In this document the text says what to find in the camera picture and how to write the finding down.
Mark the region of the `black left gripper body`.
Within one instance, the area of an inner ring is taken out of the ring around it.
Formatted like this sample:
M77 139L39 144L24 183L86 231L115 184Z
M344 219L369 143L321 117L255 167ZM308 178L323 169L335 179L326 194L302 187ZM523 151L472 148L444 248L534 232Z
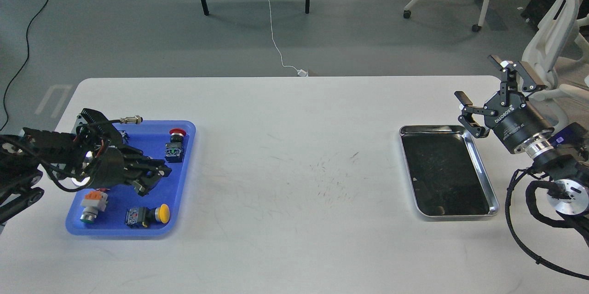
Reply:
M90 187L111 188L129 185L131 180L142 176L138 161L147 158L143 151L134 147L107 148L90 164Z

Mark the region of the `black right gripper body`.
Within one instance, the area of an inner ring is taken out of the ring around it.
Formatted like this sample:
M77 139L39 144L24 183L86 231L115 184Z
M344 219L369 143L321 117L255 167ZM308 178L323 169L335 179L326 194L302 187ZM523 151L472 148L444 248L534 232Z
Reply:
M486 138L492 131L511 154L522 153L531 138L554 132L520 92L510 92L506 97L496 92L483 107L473 108L473 114L461 114L459 122L475 138Z

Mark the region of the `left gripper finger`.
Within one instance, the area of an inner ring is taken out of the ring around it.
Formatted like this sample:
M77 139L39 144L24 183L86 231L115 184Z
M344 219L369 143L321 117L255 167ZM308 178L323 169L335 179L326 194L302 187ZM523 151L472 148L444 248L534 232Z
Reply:
M153 159L149 156L138 161L138 169L141 171L142 176L146 178L152 178L156 175L168 177L172 172L172 168L164 160Z
M136 194L139 196L145 196L158 185L161 179L162 176L160 175L152 175L151 177L142 175L136 179L132 179L131 186Z

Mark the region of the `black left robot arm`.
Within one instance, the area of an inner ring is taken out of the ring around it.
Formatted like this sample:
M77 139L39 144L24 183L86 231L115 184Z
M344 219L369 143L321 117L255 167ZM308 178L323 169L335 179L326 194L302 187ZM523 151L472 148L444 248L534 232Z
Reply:
M143 197L168 177L164 160L127 145L116 123L140 124L141 116L109 120L84 108L72 133L34 130L1 136L1 222L32 206L44 190L36 184L46 173L61 190L78 192L128 185Z

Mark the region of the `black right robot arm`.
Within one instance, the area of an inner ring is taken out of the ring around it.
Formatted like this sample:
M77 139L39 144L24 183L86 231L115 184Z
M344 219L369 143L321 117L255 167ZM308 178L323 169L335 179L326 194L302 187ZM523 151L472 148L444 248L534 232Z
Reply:
M547 85L530 64L501 60L489 61L501 72L499 89L482 107L476 107L462 91L454 93L462 105L458 120L475 138L493 132L511 154L526 153L532 165L513 173L507 187L505 218L515 243L537 264L553 271L587 280L587 275L572 272L539 256L517 236L511 220L513 191L521 179L532 181L525 189L525 201L532 217L553 228L573 229L588 240L588 152L583 146L587 132L572 123L555 132L531 104L530 97Z

